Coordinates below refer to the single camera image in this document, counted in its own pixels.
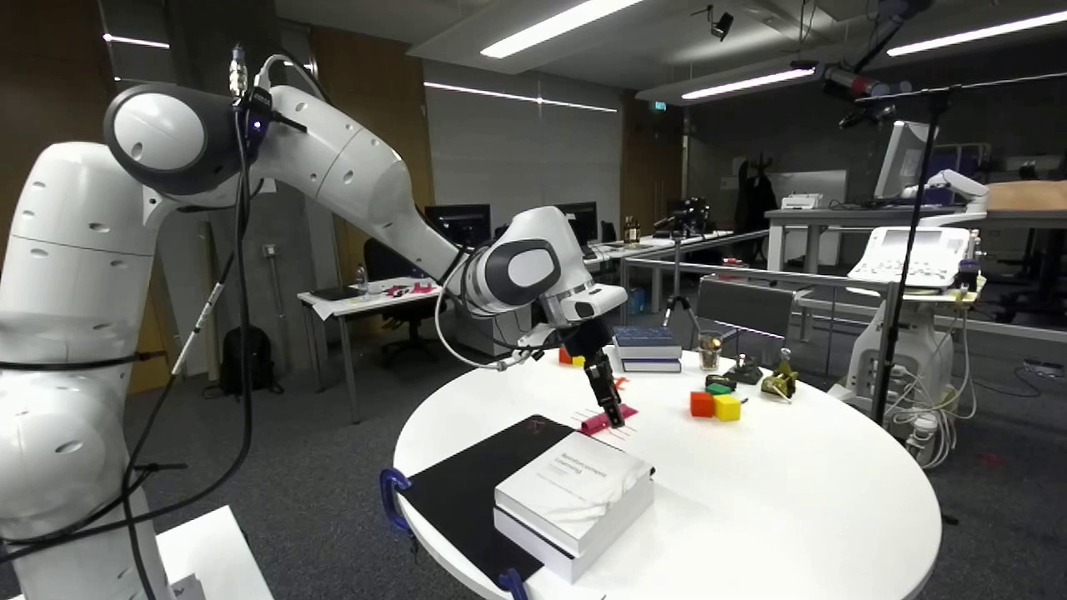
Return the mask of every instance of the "fluorescent light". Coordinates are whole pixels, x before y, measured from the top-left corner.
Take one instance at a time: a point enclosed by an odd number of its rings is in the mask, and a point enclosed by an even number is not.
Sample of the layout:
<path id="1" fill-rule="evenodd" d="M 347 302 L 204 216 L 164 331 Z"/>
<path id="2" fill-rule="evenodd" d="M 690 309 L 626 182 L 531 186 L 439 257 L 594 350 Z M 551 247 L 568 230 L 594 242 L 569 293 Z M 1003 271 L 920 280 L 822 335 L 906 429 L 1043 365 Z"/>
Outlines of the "fluorescent light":
<path id="1" fill-rule="evenodd" d="M 638 3 L 638 0 L 584 0 L 584 3 L 569 7 L 569 11 L 565 11 L 565 12 L 555 12 L 555 16 L 535 25 L 528 29 L 521 29 L 521 32 L 511 32 L 511 38 L 484 46 L 479 55 L 490 58 L 490 59 L 504 59 L 504 58 L 521 55 L 528 46 L 536 46 L 544 39 L 565 38 L 568 29 L 578 29 L 584 25 L 604 19 L 606 12 L 617 12 L 617 11 L 630 7 L 630 3 Z"/>
<path id="2" fill-rule="evenodd" d="M 940 50 L 940 46 L 956 46 L 956 42 L 973 42 L 973 39 L 992 39 L 992 38 L 1011 38 L 1021 29 L 1038 29 L 1038 26 L 1054 26 L 1054 25 L 1067 25 L 1067 11 L 1062 12 L 1041 12 L 1031 19 L 1011 19 L 1011 25 L 998 25 L 998 26 L 982 26 L 982 29 L 964 29 L 964 32 L 949 32 L 949 38 L 935 38 L 935 39 L 920 39 L 920 42 L 904 42 L 904 46 L 892 46 L 892 58 L 906 58 L 906 55 L 926 55 L 926 50 Z"/>
<path id="3" fill-rule="evenodd" d="M 728 95 L 739 95 L 739 91 L 753 91 L 753 88 L 774 88 L 783 81 L 803 81 L 809 73 L 813 69 L 776 69 L 776 73 L 763 73 L 763 78 L 752 78 L 752 81 L 722 85 L 722 88 L 699 88 L 699 91 L 680 95 L 680 99 L 728 96 Z"/>
<path id="4" fill-rule="evenodd" d="M 467 96 L 495 96 L 506 102 L 536 102 L 536 106 L 568 106 L 568 109 L 586 109 L 586 113 L 617 113 L 615 106 L 596 106 L 596 102 L 569 102 L 569 99 L 555 99 L 555 96 L 525 96 L 525 95 L 504 95 L 504 91 L 484 91 L 484 88 L 456 88 L 456 85 L 439 85 L 426 81 L 426 91 L 446 91 L 446 95 L 467 95 Z"/>
<path id="5" fill-rule="evenodd" d="M 171 50 L 164 39 L 105 32 L 108 42 Z"/>

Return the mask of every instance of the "red block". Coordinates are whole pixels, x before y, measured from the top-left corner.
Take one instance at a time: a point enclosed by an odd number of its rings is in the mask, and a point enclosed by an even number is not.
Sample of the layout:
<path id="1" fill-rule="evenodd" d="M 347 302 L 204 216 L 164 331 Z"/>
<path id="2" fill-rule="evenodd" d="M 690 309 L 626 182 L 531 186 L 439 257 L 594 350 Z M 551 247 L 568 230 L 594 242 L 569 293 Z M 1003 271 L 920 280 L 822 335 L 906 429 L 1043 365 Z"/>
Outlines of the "red block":
<path id="1" fill-rule="evenodd" d="M 693 416 L 713 416 L 713 396 L 706 391 L 690 392 L 690 413 Z"/>

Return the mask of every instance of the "white table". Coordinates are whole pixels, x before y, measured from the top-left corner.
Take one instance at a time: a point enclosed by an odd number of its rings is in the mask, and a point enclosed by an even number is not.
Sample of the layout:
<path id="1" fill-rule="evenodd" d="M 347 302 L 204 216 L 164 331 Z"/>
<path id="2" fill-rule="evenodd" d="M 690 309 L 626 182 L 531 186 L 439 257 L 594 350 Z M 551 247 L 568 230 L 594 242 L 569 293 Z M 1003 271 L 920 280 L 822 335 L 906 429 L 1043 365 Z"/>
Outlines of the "white table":
<path id="1" fill-rule="evenodd" d="M 444 289 L 426 277 L 369 280 L 364 288 L 353 288 L 353 298 L 344 298 L 344 299 L 313 298 L 309 289 L 298 293 L 298 299 L 307 302 L 321 320 L 336 320 L 336 326 L 339 326 L 344 387 L 350 396 L 353 421 L 358 421 L 358 372 L 353 372 L 353 345 L 350 345 L 347 320 L 359 316 L 359 315 L 380 315 L 389 307 L 405 307 L 405 302 L 420 302 L 420 299 L 431 299 L 439 293 Z"/>
<path id="2" fill-rule="evenodd" d="M 656 467 L 656 500 L 578 585 L 536 571 L 531 597 L 900 600 L 923 586 L 940 508 L 895 436 L 813 387 L 792 403 L 744 387 L 739 422 L 693 421 L 687 396 L 699 382 L 697 352 L 685 372 L 626 372 L 638 416 L 604 441 Z M 405 422 L 394 467 L 420 475 L 528 413 L 579 422 L 596 403 L 586 378 L 555 356 L 474 369 Z M 405 497 L 400 509 L 446 573 L 506 597 Z"/>
<path id="3" fill-rule="evenodd" d="M 868 235 L 873 226 L 900 226 L 912 225 L 913 208 L 828 208 L 828 210 L 766 210 L 769 236 L 766 236 L 766 271 L 776 275 L 787 265 L 787 226 L 803 230 L 808 255 L 803 271 L 822 271 L 822 236 L 828 230 L 856 230 Z M 923 216 L 949 212 L 945 208 L 923 208 Z"/>
<path id="4" fill-rule="evenodd" d="M 620 260 L 620 288 L 630 288 L 630 257 L 650 260 L 650 257 L 674 257 L 674 250 L 685 255 L 697 255 L 697 250 L 713 250 L 713 247 L 730 247 L 734 230 L 713 230 L 713 235 L 699 235 L 699 236 L 680 236 L 674 247 L 674 236 L 642 236 L 642 242 L 615 242 L 615 247 L 600 247 L 586 266 L 600 266 L 600 265 L 615 265 Z M 663 271 L 650 266 L 650 309 L 662 315 L 663 309 Z"/>

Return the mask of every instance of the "yellow block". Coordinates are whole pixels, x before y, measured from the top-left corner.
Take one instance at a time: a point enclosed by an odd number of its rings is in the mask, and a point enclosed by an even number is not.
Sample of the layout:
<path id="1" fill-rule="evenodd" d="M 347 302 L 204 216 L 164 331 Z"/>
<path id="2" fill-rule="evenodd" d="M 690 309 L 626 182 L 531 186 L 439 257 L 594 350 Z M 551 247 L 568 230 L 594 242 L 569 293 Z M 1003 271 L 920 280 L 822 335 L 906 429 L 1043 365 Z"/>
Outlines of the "yellow block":
<path id="1" fill-rule="evenodd" d="M 734 392 L 713 396 L 713 416 L 717 421 L 739 421 L 739 399 Z"/>

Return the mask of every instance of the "round white table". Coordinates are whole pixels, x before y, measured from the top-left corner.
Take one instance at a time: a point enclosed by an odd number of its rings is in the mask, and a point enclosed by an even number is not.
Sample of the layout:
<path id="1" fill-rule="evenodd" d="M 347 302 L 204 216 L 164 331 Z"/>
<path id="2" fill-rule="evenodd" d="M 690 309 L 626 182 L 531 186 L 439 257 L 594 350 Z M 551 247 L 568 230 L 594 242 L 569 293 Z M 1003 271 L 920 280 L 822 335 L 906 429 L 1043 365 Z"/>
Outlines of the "round white table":
<path id="1" fill-rule="evenodd" d="M 802 387 L 766 399 L 753 387 L 738 422 L 690 416 L 705 387 L 697 352 L 685 372 L 626 372 L 638 413 L 606 442 L 656 467 L 653 508 L 575 585 L 551 571 L 528 579 L 546 597 L 766 597 L 900 600 L 916 597 L 940 546 L 940 508 L 912 455 L 840 399 Z M 594 391 L 556 356 L 506 372 L 474 369 L 409 413 L 394 467 L 431 465 L 531 416 L 579 422 Z M 420 546 L 479 597 L 506 597 L 456 555 L 405 497 Z"/>

